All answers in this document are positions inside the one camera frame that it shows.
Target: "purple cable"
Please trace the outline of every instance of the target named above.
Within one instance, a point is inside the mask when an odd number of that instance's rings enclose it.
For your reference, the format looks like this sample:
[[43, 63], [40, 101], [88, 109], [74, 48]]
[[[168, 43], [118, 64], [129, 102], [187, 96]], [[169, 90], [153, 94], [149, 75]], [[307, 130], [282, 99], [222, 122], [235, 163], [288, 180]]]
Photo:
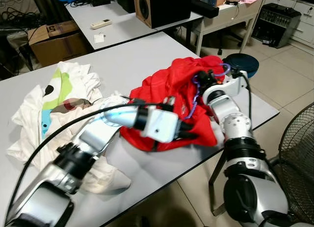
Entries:
[[230, 70], [231, 70], [231, 66], [229, 65], [229, 64], [227, 64], [227, 63], [221, 63], [221, 64], [219, 64], [220, 66], [226, 66], [227, 67], [227, 70], [225, 71], [225, 72], [223, 72], [223, 73], [220, 73], [220, 74], [214, 74], [214, 76], [217, 76], [217, 77], [219, 77], [219, 76], [224, 76], [224, 75], [226, 75], [226, 74], [228, 74], [229, 72], [230, 72]]
[[190, 119], [192, 117], [192, 115], [193, 115], [193, 113], [194, 113], [194, 111], [196, 109], [196, 106], [197, 106], [197, 101], [196, 100], [197, 100], [198, 96], [200, 96], [201, 84], [196, 80], [196, 78], [197, 78], [197, 75], [193, 76], [193, 78], [192, 78], [192, 82], [197, 86], [197, 91], [196, 91], [196, 94], [195, 94], [195, 96], [193, 98], [193, 103], [192, 103], [193, 107], [192, 107], [192, 110], [190, 111], [190, 114], [184, 118], [185, 120], [186, 119]]

